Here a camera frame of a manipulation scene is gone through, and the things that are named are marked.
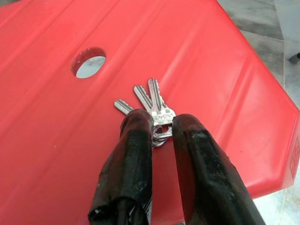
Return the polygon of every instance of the round hole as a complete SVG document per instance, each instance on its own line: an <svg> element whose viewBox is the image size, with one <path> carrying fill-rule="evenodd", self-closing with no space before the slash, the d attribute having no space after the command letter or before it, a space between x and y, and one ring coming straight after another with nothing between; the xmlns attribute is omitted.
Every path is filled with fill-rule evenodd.
<svg viewBox="0 0 300 225"><path fill-rule="evenodd" d="M77 78L91 77L103 66L105 59L101 48L88 48L76 57L72 72Z"/></svg>

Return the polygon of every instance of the worn black coating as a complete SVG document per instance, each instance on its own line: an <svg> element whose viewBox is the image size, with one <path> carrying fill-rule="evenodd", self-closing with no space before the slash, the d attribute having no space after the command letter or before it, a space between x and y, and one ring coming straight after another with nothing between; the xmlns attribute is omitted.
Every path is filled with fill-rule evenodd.
<svg viewBox="0 0 300 225"><path fill-rule="evenodd" d="M152 208L152 117L133 110L99 176L91 225L148 225Z"/></svg>
<svg viewBox="0 0 300 225"><path fill-rule="evenodd" d="M197 118L177 116L172 132L187 225L265 224L236 168Z"/></svg>

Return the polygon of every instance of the key blade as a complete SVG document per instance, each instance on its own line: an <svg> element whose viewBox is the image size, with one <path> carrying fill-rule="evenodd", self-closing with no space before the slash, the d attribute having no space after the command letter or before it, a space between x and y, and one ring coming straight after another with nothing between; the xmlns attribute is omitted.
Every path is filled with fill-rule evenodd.
<svg viewBox="0 0 300 225"><path fill-rule="evenodd" d="M145 89L141 85L137 85L133 88L133 91L135 92L135 95L137 98L140 100L144 108L146 109L147 112L151 111L152 108L152 101L147 95Z"/></svg>
<svg viewBox="0 0 300 225"><path fill-rule="evenodd" d="M163 105L163 100L159 93L158 81L156 79L151 78L148 80L148 86L152 100L151 111L160 111Z"/></svg>
<svg viewBox="0 0 300 225"><path fill-rule="evenodd" d="M122 113L124 113L125 115L127 115L128 113L130 113L133 108L131 106L129 106L125 101L123 101L122 99L119 99L117 101L115 101L113 103L114 107L116 107L117 109L119 109Z"/></svg>

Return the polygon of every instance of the concrete floor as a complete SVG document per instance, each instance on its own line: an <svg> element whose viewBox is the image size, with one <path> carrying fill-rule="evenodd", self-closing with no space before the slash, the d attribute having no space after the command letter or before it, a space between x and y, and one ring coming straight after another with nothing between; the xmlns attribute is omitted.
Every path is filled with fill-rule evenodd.
<svg viewBox="0 0 300 225"><path fill-rule="evenodd" d="M15 0L0 0L0 6ZM218 0L300 107L300 0ZM300 225L300 169L293 186L254 200L267 225Z"/></svg>

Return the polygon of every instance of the bunch of keys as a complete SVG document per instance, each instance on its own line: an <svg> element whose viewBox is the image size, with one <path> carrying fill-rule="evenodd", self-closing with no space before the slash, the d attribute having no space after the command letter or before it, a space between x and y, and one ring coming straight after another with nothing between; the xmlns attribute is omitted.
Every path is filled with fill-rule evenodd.
<svg viewBox="0 0 300 225"><path fill-rule="evenodd" d="M159 147L172 136L172 122L176 115L175 112L165 104L163 98L160 96L158 81L151 78L148 80L148 86L151 98L147 95L147 92L141 85L135 86L134 92L146 111L153 117L154 131L152 145L154 147ZM133 108L122 99L115 101L114 106L125 115L133 110ZM163 132L163 126L168 126L166 132Z"/></svg>

